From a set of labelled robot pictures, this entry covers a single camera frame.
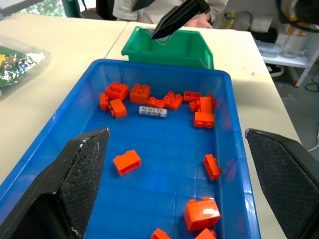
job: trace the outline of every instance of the blue plastic tray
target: blue plastic tray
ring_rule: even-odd
[[[125,100],[128,116],[115,119],[99,109],[99,93],[112,82],[148,84],[152,95],[168,91],[212,93],[217,100],[213,129],[195,128],[187,104],[168,111],[167,118],[138,114]],[[221,219],[219,239],[260,238],[234,93],[222,71],[151,65],[114,60],[91,64],[21,160],[0,186],[0,223],[33,179],[59,154],[65,143],[83,132],[109,127],[100,190],[87,227],[87,239],[149,239],[156,228],[172,239],[193,239],[183,213],[188,200],[215,198]],[[134,149],[142,166],[120,177],[117,155]],[[216,156],[223,171],[212,182],[203,165]]]

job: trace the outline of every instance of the white table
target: white table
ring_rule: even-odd
[[[52,57],[45,72],[0,101],[0,183],[93,60],[104,56],[127,60],[121,50],[137,25],[145,24],[26,14],[0,22],[2,34],[42,47]],[[243,135],[246,128],[257,128],[299,141],[251,34],[198,30],[214,54],[215,68],[232,77]],[[244,142],[262,237],[285,238],[261,191],[248,143]]]

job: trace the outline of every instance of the white cylindrical object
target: white cylindrical object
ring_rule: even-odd
[[[140,115],[146,116],[156,116],[156,117],[167,117],[167,110],[166,109],[159,109],[147,106],[140,106],[139,108]]]

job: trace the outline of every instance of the floor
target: floor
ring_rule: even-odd
[[[319,92],[309,92],[305,85],[312,83],[312,78],[319,82],[318,66],[313,68],[299,88],[292,85],[290,78],[285,71],[282,76],[274,77],[273,80],[303,146],[311,149],[318,143]],[[311,154],[319,161],[319,148]]]

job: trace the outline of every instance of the green plastic bin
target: green plastic bin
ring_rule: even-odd
[[[178,30],[165,44],[136,27],[122,50],[130,61],[214,69],[213,54],[198,31]]]

